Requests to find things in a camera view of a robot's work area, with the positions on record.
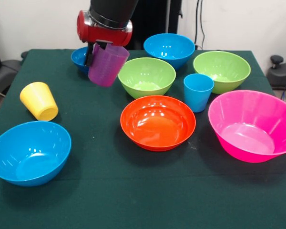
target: purple cup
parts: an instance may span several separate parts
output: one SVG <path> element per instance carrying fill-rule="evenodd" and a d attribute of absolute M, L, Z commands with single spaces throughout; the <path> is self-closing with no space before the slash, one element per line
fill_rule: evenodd
<path fill-rule="evenodd" d="M 95 44 L 88 72 L 90 81 L 103 87 L 111 86 L 128 57 L 129 52 L 122 46 L 107 44 L 104 50 Z"/>

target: plastic cup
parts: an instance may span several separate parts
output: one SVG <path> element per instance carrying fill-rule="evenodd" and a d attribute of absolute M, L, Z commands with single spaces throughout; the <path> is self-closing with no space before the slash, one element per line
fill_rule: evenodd
<path fill-rule="evenodd" d="M 191 74 L 184 79 L 185 103 L 195 113 L 202 112 L 209 100 L 214 81 L 203 74 Z"/>
<path fill-rule="evenodd" d="M 34 82 L 23 88 L 20 100 L 39 121 L 50 121 L 58 114 L 58 107 L 47 84 Z"/>
<path fill-rule="evenodd" d="M 122 46 L 107 44 L 102 49 L 96 43 L 88 72 L 90 81 L 104 87 L 111 86 L 128 57 L 129 52 Z"/>

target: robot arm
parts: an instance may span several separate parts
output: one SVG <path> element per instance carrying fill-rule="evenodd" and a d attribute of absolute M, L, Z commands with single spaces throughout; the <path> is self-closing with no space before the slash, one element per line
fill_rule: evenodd
<path fill-rule="evenodd" d="M 91 0 L 89 10 L 81 10 L 77 18 L 77 33 L 88 43 L 85 65 L 92 63 L 93 46 L 97 42 L 125 46 L 129 43 L 133 25 L 130 21 L 139 0 Z"/>

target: green tablecloth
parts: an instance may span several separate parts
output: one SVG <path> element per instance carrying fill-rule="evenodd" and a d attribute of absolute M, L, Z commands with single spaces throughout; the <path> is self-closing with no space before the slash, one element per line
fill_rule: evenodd
<path fill-rule="evenodd" d="M 0 229 L 286 228 L 286 155 L 262 164 L 230 157 L 207 109 L 196 114 L 196 130 L 186 143 L 168 152 L 145 151 L 120 128 L 120 114 L 132 98 L 118 80 L 109 88 L 91 83 L 71 62 L 71 52 L 30 51 L 0 109 L 0 134 L 35 120 L 19 93 L 43 81 L 60 109 L 53 121 L 72 137 L 70 157 L 50 183 L 24 188 L 0 179 Z M 234 53 L 252 67 L 240 89 L 271 94 L 252 53 Z M 143 51 L 132 51 L 130 58 L 141 56 Z M 168 96 L 183 101 L 192 60 L 177 72 Z"/>

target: plastic bowl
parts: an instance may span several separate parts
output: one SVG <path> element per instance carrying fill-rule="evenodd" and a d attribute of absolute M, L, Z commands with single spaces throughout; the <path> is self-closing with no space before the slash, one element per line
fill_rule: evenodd
<path fill-rule="evenodd" d="M 168 62 L 176 70 L 182 67 L 195 51 L 195 44 L 182 35 L 161 33 L 144 42 L 148 55 Z"/>
<path fill-rule="evenodd" d="M 118 78 L 128 94 L 137 99 L 148 95 L 164 95 L 172 86 L 176 71 L 165 61 L 142 57 L 127 61 Z"/>
<path fill-rule="evenodd" d="M 259 163 L 286 153 L 286 103 L 257 91 L 222 94 L 209 107 L 209 121 L 231 156 Z"/>
<path fill-rule="evenodd" d="M 87 47 L 82 47 L 72 52 L 71 60 L 78 67 L 78 69 L 88 75 L 89 66 L 85 66 L 85 57 L 86 57 Z"/>
<path fill-rule="evenodd" d="M 215 94 L 234 90 L 251 72 L 245 59 L 224 51 L 204 52 L 194 59 L 193 65 L 197 73 L 205 74 L 214 80 L 212 92 Z"/>
<path fill-rule="evenodd" d="M 196 119 L 183 102 L 151 95 L 134 100 L 124 108 L 121 127 L 138 146 L 150 151 L 166 151 L 192 135 Z"/>
<path fill-rule="evenodd" d="M 17 125 L 0 136 L 0 178 L 19 186 L 38 186 L 53 179 L 71 148 L 69 133 L 52 122 Z"/>

